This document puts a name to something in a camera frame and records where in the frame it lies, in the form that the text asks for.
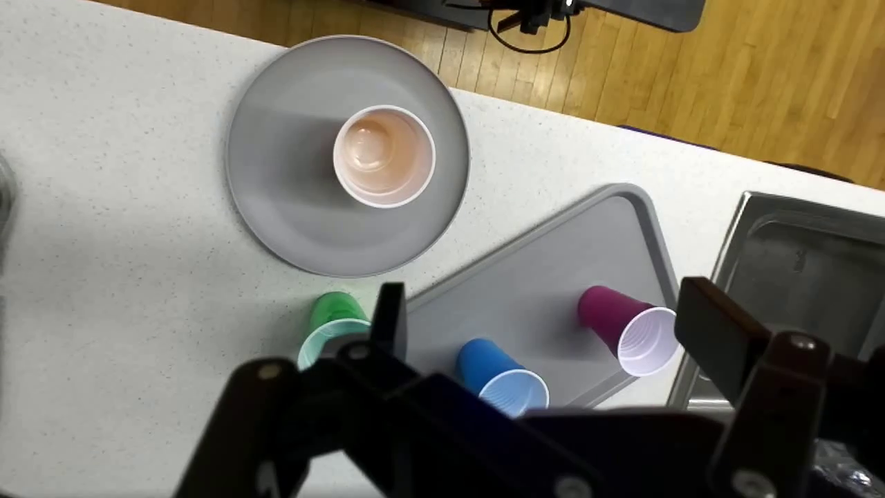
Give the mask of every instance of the blue cup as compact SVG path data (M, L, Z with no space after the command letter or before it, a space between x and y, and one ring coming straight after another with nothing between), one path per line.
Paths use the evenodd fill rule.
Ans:
M466 341L454 372L471 392L508 417L549 406L549 389L545 378L505 356L505 351L486 338Z

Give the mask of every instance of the white cup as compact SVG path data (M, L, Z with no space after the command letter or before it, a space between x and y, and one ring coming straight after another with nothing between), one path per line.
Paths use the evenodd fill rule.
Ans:
M425 192L437 170L437 146L407 107L371 106L342 121L331 164L336 182L357 201L392 210Z

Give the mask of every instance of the plate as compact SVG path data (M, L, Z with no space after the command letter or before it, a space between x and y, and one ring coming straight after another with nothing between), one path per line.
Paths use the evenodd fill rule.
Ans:
M367 106L401 106L437 140L437 175L397 210L353 201L331 172L336 128ZM324 35L269 63L229 129L226 188L278 259L330 277L367 277L425 251L455 217L471 143L450 92L418 59L367 35Z

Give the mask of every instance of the cup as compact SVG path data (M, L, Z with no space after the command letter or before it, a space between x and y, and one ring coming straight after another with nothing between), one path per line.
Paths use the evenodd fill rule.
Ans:
M508 417L520 417L526 409L549 406L549 389L545 378L522 369L486 338L466 341L458 349L455 377L471 392Z
M585 289L577 320L592 327L630 377L653 377L678 351L675 312L630 298L613 289Z
M371 106L342 121L331 164L346 193L367 207L392 210L425 192L437 170L437 146L407 107Z
M346 338L367 338L367 318L352 294L324 294L312 302L307 334L295 351L299 372L312 369L327 347L341 349Z

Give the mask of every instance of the white table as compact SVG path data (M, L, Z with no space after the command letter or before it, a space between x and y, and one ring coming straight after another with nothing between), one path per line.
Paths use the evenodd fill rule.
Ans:
M324 279L234 218L222 146L278 48L81 0L0 2L0 154L18 214L0 277L0 489L166 496L226 374L287 355L312 295L411 294L606 182L642 186L678 277L707 273L744 192L885 214L885 193L455 92L464 204L422 258ZM675 369L608 402L660 405ZM327 461L312 489L341 489Z

